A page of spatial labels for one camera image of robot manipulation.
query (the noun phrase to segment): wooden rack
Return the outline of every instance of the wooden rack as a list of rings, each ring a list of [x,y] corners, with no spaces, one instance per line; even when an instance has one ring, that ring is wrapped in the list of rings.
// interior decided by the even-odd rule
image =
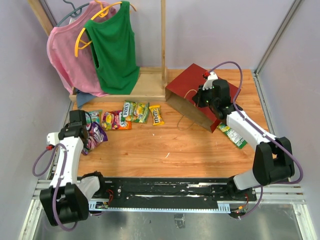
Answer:
[[[166,68],[166,0],[161,1],[161,66],[141,67],[139,79],[130,95],[108,95],[96,97],[95,102],[118,102],[118,101],[166,101],[165,87],[167,81]],[[46,11],[40,0],[28,0],[34,14],[38,18],[45,33],[49,36],[53,25],[51,24]],[[76,101],[75,91],[70,94],[71,101]]]

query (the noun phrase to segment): pink shirt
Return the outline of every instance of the pink shirt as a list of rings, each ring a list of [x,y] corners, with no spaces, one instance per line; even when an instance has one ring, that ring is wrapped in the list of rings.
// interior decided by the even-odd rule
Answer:
[[[85,23],[101,10],[100,4],[91,1],[85,12],[77,20],[67,26],[54,27],[50,33],[46,51],[51,64],[57,70],[63,86],[72,94],[72,87],[84,93],[90,93],[97,97],[107,95],[102,91],[97,77],[96,68],[92,58],[90,46],[79,49],[78,57],[75,57],[75,44],[77,37]],[[114,7],[109,8],[107,16],[96,17],[94,21],[104,22],[116,14]],[[88,42],[84,33],[81,39]]]

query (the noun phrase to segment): orange hanger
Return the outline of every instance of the orange hanger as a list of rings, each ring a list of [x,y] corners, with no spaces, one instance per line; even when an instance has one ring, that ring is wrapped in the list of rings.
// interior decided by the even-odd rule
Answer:
[[[101,4],[101,7],[102,6],[102,3],[98,0],[94,0],[95,2]],[[106,6],[105,8],[102,8],[99,12],[97,12],[92,18],[91,20],[94,20],[96,17],[101,17],[103,18],[104,16],[106,16],[109,12],[109,8],[113,7],[114,5],[118,5],[118,4],[122,4],[122,1],[118,1],[118,2],[115,2],[113,4],[110,4],[109,6]],[[136,7],[133,6],[131,3],[130,3],[131,7],[133,8],[134,11],[137,11]],[[79,33],[78,37],[76,38],[76,41],[75,41],[75,46],[74,46],[74,55],[75,57],[77,58],[78,57],[78,51],[79,50],[82,50],[82,49],[85,49],[87,46],[89,46],[92,41],[89,41],[89,42],[85,42],[83,40],[81,40],[81,37],[82,37],[82,34],[84,34],[86,28],[82,28],[81,32]]]

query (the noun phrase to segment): green tank top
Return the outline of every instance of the green tank top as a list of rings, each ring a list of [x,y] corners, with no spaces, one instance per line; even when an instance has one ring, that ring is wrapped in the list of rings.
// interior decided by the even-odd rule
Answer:
[[[90,46],[101,89],[108,94],[129,95],[139,77],[129,11],[130,3],[122,1],[112,18],[104,22],[89,20],[84,25],[92,40]]]

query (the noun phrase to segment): yellow snack bag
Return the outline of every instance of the yellow snack bag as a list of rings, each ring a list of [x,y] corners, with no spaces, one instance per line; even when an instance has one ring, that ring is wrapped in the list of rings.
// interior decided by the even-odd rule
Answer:
[[[153,117],[153,126],[159,126],[165,124],[163,118],[161,117],[160,105],[153,105],[149,107],[152,117]]]

